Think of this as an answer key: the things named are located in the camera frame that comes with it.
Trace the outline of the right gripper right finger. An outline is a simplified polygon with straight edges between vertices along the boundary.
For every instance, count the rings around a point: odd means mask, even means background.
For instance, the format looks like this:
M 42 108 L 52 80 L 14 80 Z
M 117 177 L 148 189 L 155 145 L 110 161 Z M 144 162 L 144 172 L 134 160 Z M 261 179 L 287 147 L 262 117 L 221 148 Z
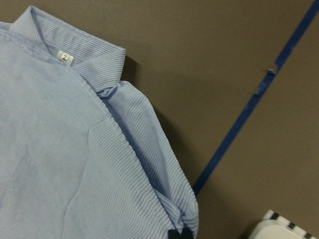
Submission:
M 184 227 L 181 232 L 181 239 L 193 239 L 193 233 L 188 227 Z

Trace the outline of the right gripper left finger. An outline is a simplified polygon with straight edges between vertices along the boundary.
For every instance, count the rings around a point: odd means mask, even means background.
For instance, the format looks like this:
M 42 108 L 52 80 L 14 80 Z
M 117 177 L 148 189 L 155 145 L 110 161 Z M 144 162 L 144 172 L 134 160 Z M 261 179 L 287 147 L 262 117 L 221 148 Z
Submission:
M 177 230 L 168 230 L 167 231 L 168 239 L 180 239 L 180 233 Z

